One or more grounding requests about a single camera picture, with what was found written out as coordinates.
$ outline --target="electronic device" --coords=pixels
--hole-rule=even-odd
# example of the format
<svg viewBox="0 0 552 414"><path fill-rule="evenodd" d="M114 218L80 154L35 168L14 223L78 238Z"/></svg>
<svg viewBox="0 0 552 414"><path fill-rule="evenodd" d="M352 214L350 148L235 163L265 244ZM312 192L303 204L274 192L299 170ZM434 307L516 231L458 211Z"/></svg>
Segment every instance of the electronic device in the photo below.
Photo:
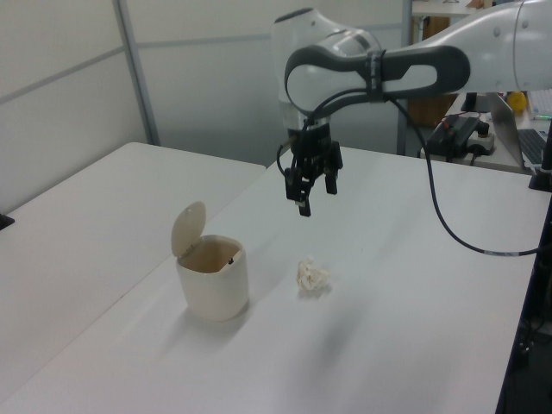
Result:
<svg viewBox="0 0 552 414"><path fill-rule="evenodd" d="M309 216L309 194L319 176L326 174L328 192L337 193L342 163L329 133L329 116L345 106L453 92L551 88L551 15L549 0L506 3L425 41L387 51L367 31L332 22L314 9L277 19L273 57L293 152L291 167L279 165L286 196Z"/></svg>
<svg viewBox="0 0 552 414"><path fill-rule="evenodd" d="M534 119L552 119L552 89L527 92Z"/></svg>
<svg viewBox="0 0 552 414"><path fill-rule="evenodd" d="M543 159L544 139L534 129L522 129L521 131L531 132L520 133L516 126L516 117L502 97L496 93L488 93L487 99L491 106L494 132L517 164L523 169L540 166Z"/></svg>
<svg viewBox="0 0 552 414"><path fill-rule="evenodd" d="M468 116L447 116L427 141L430 154L445 157L448 162L467 153L467 140L477 128L480 120Z"/></svg>

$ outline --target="background desk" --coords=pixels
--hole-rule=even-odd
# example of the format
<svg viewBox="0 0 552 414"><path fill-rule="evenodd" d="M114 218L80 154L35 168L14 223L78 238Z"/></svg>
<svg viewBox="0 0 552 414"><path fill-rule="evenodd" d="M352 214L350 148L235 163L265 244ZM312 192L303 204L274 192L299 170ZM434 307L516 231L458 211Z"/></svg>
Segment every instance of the background desk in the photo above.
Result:
<svg viewBox="0 0 552 414"><path fill-rule="evenodd" d="M413 17L465 17L473 14L476 9L466 7L470 0L460 0L458 3L444 3L442 0L412 2Z"/></svg>
<svg viewBox="0 0 552 414"><path fill-rule="evenodd" d="M454 101L450 109L447 111L447 115L459 114L461 113L461 106L466 100L466 94L462 93L458 95L458 98ZM478 113L468 112L462 116L478 116ZM489 130L494 132L494 127L492 122L489 121L488 114L481 115L481 121L489 123ZM543 131L544 136L548 133L550 121L538 121L531 119L530 113L526 110L523 114L516 116L516 125L517 129L536 129L537 131ZM424 157L423 150L420 151L420 157ZM443 157L437 157L431 155L431 159L435 160L444 160ZM460 158L454 158L453 162L455 164L462 164L469 166L470 161L472 160L472 155L467 154ZM511 173L523 173L530 174L529 170L522 169L517 162L514 160L514 157L511 156L510 152L506 149L502 141L495 137L494 140L494 151L491 155L481 155L475 159L474 166L480 166L483 168L491 168L493 170L507 171Z"/></svg>
<svg viewBox="0 0 552 414"><path fill-rule="evenodd" d="M0 232L0 402L171 253L184 207L204 200L211 218L264 170L128 144L10 213L16 224Z"/></svg>
<svg viewBox="0 0 552 414"><path fill-rule="evenodd" d="M417 23L417 30L413 31L413 43L423 39L423 19L425 17L448 17L451 19L472 15L476 9L466 7L470 0L460 0L458 3L443 3L442 0L412 2L412 17Z"/></svg>
<svg viewBox="0 0 552 414"><path fill-rule="evenodd" d="M494 413L534 257L485 256L452 240L423 160L342 154L339 194L318 182L312 217L285 199L271 166L208 223L205 234L248 252L246 313L195 318L168 258L0 411ZM550 195L529 190L528 177L434 171L460 237L537 245ZM333 273L317 296L295 282L307 254Z"/></svg>

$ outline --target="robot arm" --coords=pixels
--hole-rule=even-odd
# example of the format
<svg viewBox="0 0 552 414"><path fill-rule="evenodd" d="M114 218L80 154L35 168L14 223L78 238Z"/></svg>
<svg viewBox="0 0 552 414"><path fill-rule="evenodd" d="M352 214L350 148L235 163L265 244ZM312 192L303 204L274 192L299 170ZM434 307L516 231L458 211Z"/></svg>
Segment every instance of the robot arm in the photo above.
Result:
<svg viewBox="0 0 552 414"><path fill-rule="evenodd" d="M309 193L326 174L337 193L342 167L329 116L350 104L453 92L552 87L552 1L526 0L478 12L427 41L382 51L368 32L333 23L313 9L273 26L279 101L293 152L286 195L304 216Z"/></svg>
<svg viewBox="0 0 552 414"><path fill-rule="evenodd" d="M508 3L471 15L427 41L385 52L370 34L336 26L334 33L287 56L285 70L278 72L283 75L280 99L283 88L289 101L309 115L337 92L365 90L340 98L339 105L334 103L318 116L324 117L348 104L384 102L385 97L548 89L552 86L550 16L549 0ZM320 18L326 27L330 25L310 10L284 21L289 32L299 17L313 27ZM284 22L275 24L273 38L281 35L276 27Z"/></svg>

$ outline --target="cable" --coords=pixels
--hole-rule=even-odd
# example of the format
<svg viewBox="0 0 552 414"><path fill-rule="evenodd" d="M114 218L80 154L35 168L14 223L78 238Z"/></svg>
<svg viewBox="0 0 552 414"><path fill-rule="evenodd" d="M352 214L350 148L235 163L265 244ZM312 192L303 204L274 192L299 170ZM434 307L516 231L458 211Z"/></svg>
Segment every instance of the cable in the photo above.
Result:
<svg viewBox="0 0 552 414"><path fill-rule="evenodd" d="M282 165L280 164L279 162L279 157L280 155L282 154L282 149L284 149L284 146L283 145L280 145L278 147L278 152L276 153L276 164L278 164L278 169L279 171L282 173L282 175L285 177L285 172L284 172L284 169L282 168Z"/></svg>
<svg viewBox="0 0 552 414"><path fill-rule="evenodd" d="M354 88L354 89L347 89L345 91L341 91L341 92L337 92L336 94L332 95L331 97L328 97L327 99L324 99L322 101L322 103L320 103L308 116L307 118L305 119L304 123L303 123L303 127L301 128L301 137L303 137L304 133L306 132L307 128L310 127L310 125L313 125L314 124L314 118L316 117L316 115L318 115L318 112L320 112L321 110L324 109L324 107L329 104L331 101L339 98L339 97L342 97L344 95L349 95L351 93L366 93L366 89L364 88ZM278 147L278 151L276 153L276 163L278 164L278 169L279 171L281 172L281 174L285 177L285 173L284 173L284 169L282 168L282 165L280 164L279 162L279 157L282 153L282 150L284 149L286 144L283 144L283 145L280 145ZM293 175L293 172L295 171L295 165L297 163L297 155L296 154L293 154L293 159L292 159L292 167L291 167L291 172Z"/></svg>
<svg viewBox="0 0 552 414"><path fill-rule="evenodd" d="M348 95L348 94L351 94L351 93L365 93L365 92L367 92L367 90L363 89L363 88L348 89L348 90L345 90L345 91L338 92L338 93L332 95L331 97L328 97L324 101L322 101L307 116L307 119L304 122L304 126L301 129L301 135L303 135L305 133L305 131L307 130L307 128L309 128L309 126L311 124L313 124L314 118L318 114L318 112L320 112L331 101L337 99L338 97L342 97L344 95ZM474 252L481 253L481 254L486 254L486 255L490 255L490 256L501 256L501 257L528 256L530 254L541 253L541 252L548 251L548 250L552 249L552 243L550 243L550 244L548 244L546 246L542 246L540 248L532 248L531 250L524 250L524 251L521 251L521 252L497 252L497 251L494 251L494 250L485 250L483 248L477 248L477 247L472 246L471 244L463 241L460 237L458 237L455 234L455 232L452 231L452 229L449 227L447 222L445 222L445 219L442 216L441 210L439 209L439 203L437 202L437 195L436 195L436 191L435 191L435 182L433 180L433 168L431 167L430 152L427 149L427 146L425 144L425 139L422 136L422 132L420 131L420 128L414 123L414 121L412 120L412 118L409 115L408 111L400 103L398 103L395 98L388 97L388 96L384 96L384 98L389 100L389 102L391 102L393 105L395 105L397 107L397 109L399 110L399 112L401 112L403 114L403 116L405 116L407 121L414 128L414 131L416 132L416 136L417 136L418 140L420 141L420 143L422 144L423 151L425 152L426 164L427 164L427 167L428 167L428 175L429 175L429 178L430 178L431 200L433 201L433 206L435 208L435 212L437 214L437 217L439 217L439 221L441 222L441 224L445 228L445 230L447 230L447 233L453 239L455 239L458 243L460 243L465 248L469 248L470 250L473 250ZM283 174L284 172L281 168L281 165L279 164L279 156L281 154L282 148L283 148L283 146L280 145L280 147L278 148L277 156L278 156L279 170ZM293 173L293 169L295 168L296 161L297 161L297 157L294 154L293 155L293 160L292 160L292 173Z"/></svg>
<svg viewBox="0 0 552 414"><path fill-rule="evenodd" d="M479 151L474 150L474 156L472 157L472 160L469 161L469 166L474 166L474 164L475 164L475 159L476 159L477 157L479 157L479 156L480 156Z"/></svg>
<svg viewBox="0 0 552 414"><path fill-rule="evenodd" d="M552 243L546 246L542 246L540 248L532 248L531 250L524 250L522 252L496 252L493 250L485 250L482 248L477 248L475 246L472 246L471 244L463 241L460 237L458 237L454 231L447 225L447 222L445 222L445 219L443 218L441 214L441 210L439 209L439 203L437 202L437 196L435 192L435 183L433 181L433 170L431 168L431 159L430 159L430 153L425 145L425 140L423 139L422 132L420 131L420 128L412 121L411 116L408 114L406 109L397 102L396 99L392 97L387 97L389 101L397 107L397 109L406 117L408 122L412 125L414 128L414 131L416 132L417 138L419 139L420 143L422 144L423 151L425 152L425 160L428 166L428 175L430 176L430 189L431 189L431 199L433 201L433 206L435 207L435 212L437 213L437 216L439 217L439 221L441 222L442 226L447 230L448 234L455 239L457 242L459 242L462 246L465 248L469 248L470 250L473 250L474 252L481 253L481 254L487 254L491 256L503 256L503 257L518 257L518 256L527 256L530 254L535 253L541 253L543 251L547 251L552 249Z"/></svg>

